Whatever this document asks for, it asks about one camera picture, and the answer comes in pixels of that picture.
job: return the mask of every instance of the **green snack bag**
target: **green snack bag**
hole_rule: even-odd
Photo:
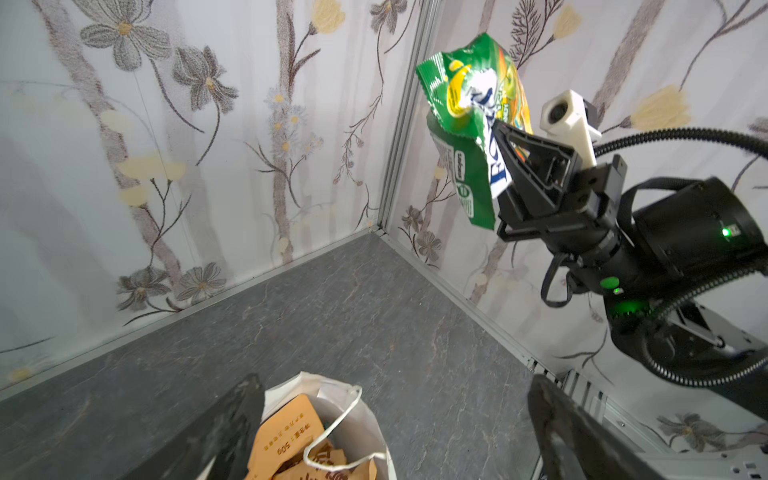
[[[464,211],[473,225],[494,230],[493,199],[512,180],[491,126],[499,118],[533,133],[515,64],[484,33],[464,48],[428,58],[416,74],[432,106],[427,127],[449,166]]]

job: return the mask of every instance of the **wall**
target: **wall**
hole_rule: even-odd
[[[0,388],[373,225],[416,2],[0,5]]]
[[[660,127],[696,125],[768,138],[768,5],[725,2],[449,0],[435,50],[487,31],[512,51],[531,105],[571,88],[600,109],[603,141]],[[470,225],[425,126],[423,95],[414,119],[389,233],[448,280],[545,365],[576,369],[672,448],[728,449],[765,442],[763,420],[708,390],[665,383],[607,340],[599,296],[547,308],[539,290],[551,260],[543,243],[505,244]],[[620,152],[627,187],[653,176],[705,178],[733,186],[758,224],[768,225],[768,164],[732,148],[666,142]],[[636,206],[660,194],[638,194]],[[556,279],[550,298],[564,296]],[[753,276],[703,302],[762,339],[768,281]]]

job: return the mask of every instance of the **white rope handle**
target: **white rope handle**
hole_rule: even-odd
[[[328,435],[333,432],[333,430],[339,426],[339,424],[346,418],[346,416],[349,414],[349,412],[352,411],[352,409],[355,408],[355,405],[357,405],[357,402],[360,401],[360,397],[362,396],[362,387],[359,385],[355,385],[352,387],[353,390],[357,391],[357,396],[352,401],[352,403],[349,404],[349,406],[344,410],[344,412],[339,415],[339,418],[336,419],[330,427],[326,429],[325,432],[320,434],[319,437],[315,439],[314,442],[310,443],[305,449],[304,449],[304,463],[309,465],[312,468],[317,468],[319,470],[323,470],[324,472],[341,472],[342,470],[350,470],[352,468],[355,468],[358,465],[362,465],[363,463],[369,461],[371,458],[380,458],[384,461],[386,461],[386,453],[376,452],[372,453],[370,455],[367,455],[360,460],[357,460],[356,462],[349,463],[347,465],[323,465],[322,463],[317,463],[310,459],[310,451],[317,447],[323,440],[328,438]]]

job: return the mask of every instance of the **gray marble tabletop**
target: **gray marble tabletop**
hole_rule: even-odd
[[[246,374],[363,387],[398,476],[530,478],[532,374],[374,234],[0,403],[0,478],[117,478]]]

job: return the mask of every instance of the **white paper bag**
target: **white paper bag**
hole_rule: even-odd
[[[306,393],[312,407],[323,423],[332,422],[329,428],[304,450],[304,461],[326,472],[338,472],[360,465],[369,458],[376,462],[377,480],[397,480],[392,456],[384,441],[376,416],[360,399],[362,388],[351,386],[322,375],[301,372],[287,382],[264,393],[264,413],[261,421],[268,419],[296,396]],[[321,465],[308,459],[310,450],[333,432],[333,444],[344,449],[348,465]]]

